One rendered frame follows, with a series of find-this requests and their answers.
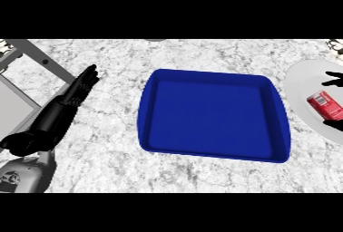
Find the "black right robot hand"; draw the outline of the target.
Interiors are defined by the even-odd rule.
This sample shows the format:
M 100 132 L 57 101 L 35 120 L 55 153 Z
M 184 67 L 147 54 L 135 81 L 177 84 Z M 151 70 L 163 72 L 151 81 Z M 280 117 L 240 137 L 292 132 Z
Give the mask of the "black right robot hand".
M 336 86 L 339 88 L 343 88 L 343 73 L 342 72 L 327 72 L 327 75 L 333 76 L 335 79 L 332 81 L 324 82 L 323 86 Z M 326 120 L 323 122 L 327 126 L 333 127 L 339 131 L 343 131 L 343 120 L 335 121 L 335 120 Z

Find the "red can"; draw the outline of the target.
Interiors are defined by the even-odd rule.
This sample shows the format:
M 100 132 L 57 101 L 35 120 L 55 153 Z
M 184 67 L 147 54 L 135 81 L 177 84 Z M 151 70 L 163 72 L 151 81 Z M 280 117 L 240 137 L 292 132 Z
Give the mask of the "red can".
M 343 107 L 327 93 L 320 91 L 308 97 L 308 103 L 326 120 L 343 120 Z

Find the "white plate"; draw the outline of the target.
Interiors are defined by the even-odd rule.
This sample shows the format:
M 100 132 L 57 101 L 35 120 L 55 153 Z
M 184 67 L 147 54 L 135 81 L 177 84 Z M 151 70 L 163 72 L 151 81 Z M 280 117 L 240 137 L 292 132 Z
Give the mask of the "white plate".
M 327 126 L 323 116 L 308 103 L 308 97 L 320 91 L 327 91 L 343 107 L 343 87 L 323 86 L 335 79 L 327 72 L 343 73 L 343 66 L 323 60 L 305 60 L 296 63 L 286 75 L 284 90 L 292 108 L 305 124 L 326 139 L 343 145 L 343 131 Z

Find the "blue tray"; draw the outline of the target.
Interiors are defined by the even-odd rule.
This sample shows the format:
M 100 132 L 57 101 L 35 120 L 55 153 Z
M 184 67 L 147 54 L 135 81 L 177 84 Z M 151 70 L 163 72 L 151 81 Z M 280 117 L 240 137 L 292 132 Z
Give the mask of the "blue tray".
M 290 158 L 284 104 L 262 75 L 156 70 L 137 127 L 147 151 L 274 163 Z

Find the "black white patterned object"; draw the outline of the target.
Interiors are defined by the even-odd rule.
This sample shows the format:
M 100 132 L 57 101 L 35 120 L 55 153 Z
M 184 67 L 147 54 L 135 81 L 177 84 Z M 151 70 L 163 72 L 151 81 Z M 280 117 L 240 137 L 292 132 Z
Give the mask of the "black white patterned object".
M 0 39 L 0 58 L 4 58 L 14 51 L 14 45 L 5 39 Z
M 326 43 L 336 59 L 343 62 L 343 39 L 330 39 Z

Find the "grey framed appliance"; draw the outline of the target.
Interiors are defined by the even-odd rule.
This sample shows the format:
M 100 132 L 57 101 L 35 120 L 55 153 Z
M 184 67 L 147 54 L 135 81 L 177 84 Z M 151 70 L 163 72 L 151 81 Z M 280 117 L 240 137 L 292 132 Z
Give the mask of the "grey framed appliance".
M 9 134 L 27 130 L 42 111 L 42 106 L 4 75 L 11 63 L 26 54 L 66 82 L 57 94 L 64 93 L 76 79 L 27 39 L 5 40 L 14 45 L 15 51 L 0 58 L 0 140 Z

